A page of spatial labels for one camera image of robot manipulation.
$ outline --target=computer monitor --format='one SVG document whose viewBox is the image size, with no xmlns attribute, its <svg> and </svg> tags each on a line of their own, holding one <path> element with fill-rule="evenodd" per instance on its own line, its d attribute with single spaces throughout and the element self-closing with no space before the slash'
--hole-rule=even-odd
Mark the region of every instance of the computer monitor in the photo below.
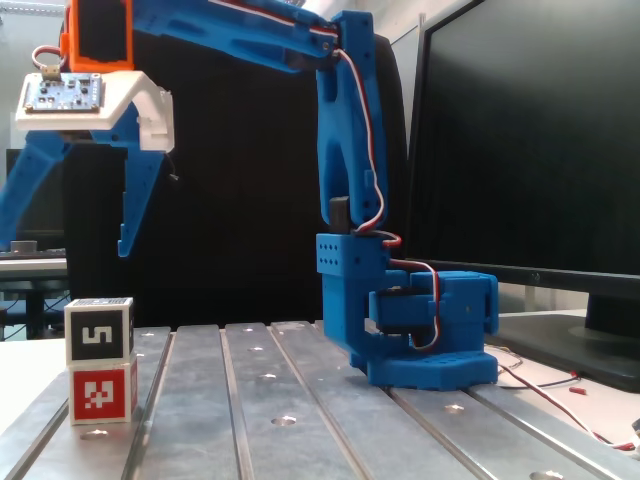
<svg viewBox="0 0 640 480">
<path fill-rule="evenodd" d="M 8 149 L 7 178 L 18 161 L 21 150 Z M 62 220 L 63 164 L 56 165 L 33 196 L 31 204 L 20 219 L 17 240 L 36 240 L 38 250 L 64 248 Z"/>
<path fill-rule="evenodd" d="M 497 342 L 640 391 L 640 2 L 463 2 L 424 25 L 407 254 L 589 293 Z"/>
</svg>

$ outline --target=black office chair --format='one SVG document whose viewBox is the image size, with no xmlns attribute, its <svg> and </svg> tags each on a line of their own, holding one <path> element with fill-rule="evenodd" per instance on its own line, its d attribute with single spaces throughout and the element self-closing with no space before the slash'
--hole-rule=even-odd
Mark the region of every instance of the black office chair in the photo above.
<svg viewBox="0 0 640 480">
<path fill-rule="evenodd" d="M 125 152 L 76 146 L 65 160 L 73 298 L 134 296 L 136 325 L 321 317 L 315 72 L 289 75 L 187 42 L 135 36 L 136 67 L 174 97 L 176 148 L 134 249 L 117 256 Z M 404 231 L 408 168 L 402 94 L 376 38 L 391 210 Z M 173 165 L 180 180 L 169 174 Z"/>
</svg>

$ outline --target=aluminum slotted table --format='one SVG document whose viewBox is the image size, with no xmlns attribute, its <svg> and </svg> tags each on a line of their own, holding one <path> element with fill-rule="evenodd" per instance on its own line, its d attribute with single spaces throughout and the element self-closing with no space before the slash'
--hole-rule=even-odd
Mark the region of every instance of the aluminum slotted table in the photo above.
<svg viewBox="0 0 640 480">
<path fill-rule="evenodd" d="M 0 479 L 640 478 L 638 462 L 494 385 L 372 387 L 321 323 L 136 335 L 134 421 L 71 427 L 61 374 L 0 436 Z"/>
</svg>

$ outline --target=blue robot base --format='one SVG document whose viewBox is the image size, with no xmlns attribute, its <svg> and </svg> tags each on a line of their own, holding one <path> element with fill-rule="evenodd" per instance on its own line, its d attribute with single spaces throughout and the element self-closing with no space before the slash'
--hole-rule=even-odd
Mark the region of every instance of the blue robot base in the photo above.
<svg viewBox="0 0 640 480">
<path fill-rule="evenodd" d="M 497 381 L 497 361 L 484 353 L 484 334 L 498 328 L 495 277 L 441 272 L 436 329 L 431 273 L 388 270 L 381 238 L 321 234 L 316 247 L 325 334 L 372 385 L 450 391 Z M 367 317 L 378 332 L 365 328 Z M 436 334 L 428 351 L 414 347 Z"/>
</svg>

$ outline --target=3d printed robot arm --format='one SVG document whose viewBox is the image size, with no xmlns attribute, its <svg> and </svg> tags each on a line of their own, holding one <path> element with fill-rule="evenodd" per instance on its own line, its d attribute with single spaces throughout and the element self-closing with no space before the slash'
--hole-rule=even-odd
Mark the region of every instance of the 3d printed robot arm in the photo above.
<svg viewBox="0 0 640 480">
<path fill-rule="evenodd" d="M 484 332 L 497 328 L 495 278 L 387 270 L 419 264 L 390 261 L 400 238 L 375 230 L 385 218 L 387 175 L 370 14 L 343 12 L 327 22 L 275 0 L 105 0 L 128 25 L 124 58 L 114 59 L 92 58 L 80 46 L 89 2 L 72 0 L 60 52 L 74 72 L 88 73 L 45 72 L 25 82 L 18 126 L 47 136 L 29 134 L 18 173 L 0 194 L 0 242 L 11 239 L 30 195 L 64 156 L 67 144 L 52 140 L 64 130 L 64 139 L 89 136 L 129 149 L 119 245 L 121 256 L 129 254 L 162 156 L 173 148 L 170 95 L 143 73 L 122 71 L 133 68 L 133 28 L 287 72 L 314 68 L 321 208 L 333 232 L 318 235 L 316 245 L 325 333 L 376 385 L 451 390 L 497 379 L 495 359 L 483 352 Z M 117 83 L 127 75 L 129 83 Z M 367 316 L 378 333 L 365 329 Z"/>
</svg>

